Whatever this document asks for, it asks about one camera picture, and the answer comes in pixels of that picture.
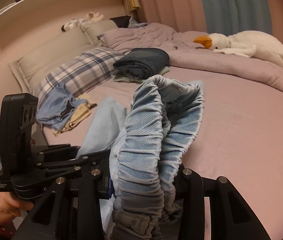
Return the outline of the person's left hand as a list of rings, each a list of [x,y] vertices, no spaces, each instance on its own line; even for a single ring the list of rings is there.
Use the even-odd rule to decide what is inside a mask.
[[[30,211],[32,202],[26,202],[11,192],[0,192],[0,225],[8,225],[16,217],[21,217],[21,210]]]

